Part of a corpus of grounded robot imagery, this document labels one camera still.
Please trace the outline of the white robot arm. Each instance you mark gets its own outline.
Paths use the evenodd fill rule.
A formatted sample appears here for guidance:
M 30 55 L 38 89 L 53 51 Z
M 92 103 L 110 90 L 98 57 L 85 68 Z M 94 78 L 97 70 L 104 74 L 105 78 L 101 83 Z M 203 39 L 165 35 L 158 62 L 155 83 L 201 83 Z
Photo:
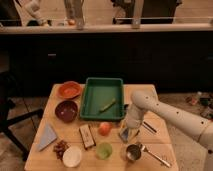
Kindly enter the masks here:
M 131 93 L 131 104 L 125 116 L 126 126 L 131 129 L 139 128 L 148 111 L 170 122 L 209 153 L 213 153 L 212 121 L 160 102 L 148 91 L 135 90 Z

